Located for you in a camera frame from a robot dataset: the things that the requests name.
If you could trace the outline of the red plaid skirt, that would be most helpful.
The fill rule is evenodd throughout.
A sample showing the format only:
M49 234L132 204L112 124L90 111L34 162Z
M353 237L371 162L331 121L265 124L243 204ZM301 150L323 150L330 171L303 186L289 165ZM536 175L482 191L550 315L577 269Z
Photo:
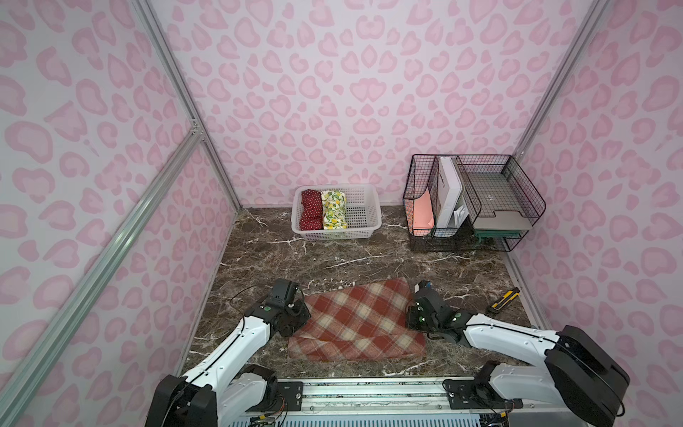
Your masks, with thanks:
M320 362L423 356L425 336L407 327L412 301L404 278L309 295L311 318L288 339L288 355Z

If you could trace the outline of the red polka dot skirt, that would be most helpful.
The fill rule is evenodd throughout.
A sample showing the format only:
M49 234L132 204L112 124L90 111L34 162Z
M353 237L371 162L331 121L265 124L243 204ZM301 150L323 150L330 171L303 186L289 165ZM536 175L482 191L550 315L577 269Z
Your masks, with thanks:
M304 190L301 194L302 214L301 231L319 231L323 229L324 208L319 190Z

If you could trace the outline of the lemon print skirt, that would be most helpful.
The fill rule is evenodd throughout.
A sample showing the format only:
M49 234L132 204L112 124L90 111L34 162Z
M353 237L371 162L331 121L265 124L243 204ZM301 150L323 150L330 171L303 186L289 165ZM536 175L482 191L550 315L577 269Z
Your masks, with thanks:
M323 190L320 193L324 208L323 229L326 231L347 229L346 194L341 190Z

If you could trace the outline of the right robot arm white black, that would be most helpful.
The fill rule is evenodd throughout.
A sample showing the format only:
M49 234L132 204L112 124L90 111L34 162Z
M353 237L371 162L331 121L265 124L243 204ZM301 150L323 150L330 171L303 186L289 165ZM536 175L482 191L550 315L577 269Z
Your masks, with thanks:
M489 397L535 400L565 407L591 426L611 426L626 412L631 378L579 327L541 330L457 311L425 280L414 288L407 326L428 338L521 361L519 367L487 363L478 372L472 393L483 407L491 406Z

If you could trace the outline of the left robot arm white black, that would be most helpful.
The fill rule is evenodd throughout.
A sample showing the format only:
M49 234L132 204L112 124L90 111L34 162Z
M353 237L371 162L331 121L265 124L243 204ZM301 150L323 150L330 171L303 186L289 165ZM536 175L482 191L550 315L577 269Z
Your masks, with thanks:
M276 373L251 364L273 336L289 338L311 319L300 285L278 279L210 355L157 386L147 426L231 426L253 413L250 426L282 426L302 407L302 383L280 384Z

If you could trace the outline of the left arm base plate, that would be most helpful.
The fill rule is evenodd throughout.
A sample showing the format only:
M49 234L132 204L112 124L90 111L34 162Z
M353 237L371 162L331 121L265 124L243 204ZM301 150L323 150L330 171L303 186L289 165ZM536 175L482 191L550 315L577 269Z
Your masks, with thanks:
M286 381L268 385L261 402L247 409L247 413L270 414L280 410L302 410L303 382Z

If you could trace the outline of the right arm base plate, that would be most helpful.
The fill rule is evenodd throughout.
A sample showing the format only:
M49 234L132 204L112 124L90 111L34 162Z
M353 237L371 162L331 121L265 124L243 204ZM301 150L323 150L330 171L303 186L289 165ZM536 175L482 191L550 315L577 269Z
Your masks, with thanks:
M445 379L442 387L451 409L481 409L497 412L524 407L522 400L505 399L490 385L474 379Z

